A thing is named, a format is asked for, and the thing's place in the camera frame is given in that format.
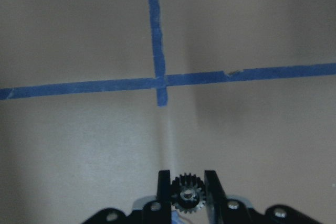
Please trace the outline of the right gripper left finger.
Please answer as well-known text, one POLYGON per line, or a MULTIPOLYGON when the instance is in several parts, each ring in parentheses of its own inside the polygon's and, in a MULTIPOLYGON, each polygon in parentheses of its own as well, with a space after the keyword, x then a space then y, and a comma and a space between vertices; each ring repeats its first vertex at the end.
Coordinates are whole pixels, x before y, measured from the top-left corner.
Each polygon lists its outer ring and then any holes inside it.
POLYGON ((171 177, 169 170, 158 173, 156 201, 160 204, 159 223, 172 223, 171 217, 171 177))

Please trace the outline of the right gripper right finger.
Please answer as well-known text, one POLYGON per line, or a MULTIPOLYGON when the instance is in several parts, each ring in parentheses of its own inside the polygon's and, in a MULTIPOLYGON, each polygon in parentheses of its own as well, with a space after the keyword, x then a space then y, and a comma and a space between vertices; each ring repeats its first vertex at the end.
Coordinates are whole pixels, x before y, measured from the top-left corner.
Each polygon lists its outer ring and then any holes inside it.
POLYGON ((214 170, 204 171, 204 183, 206 190, 206 211, 210 223, 224 223, 223 207, 226 203, 226 195, 214 170))

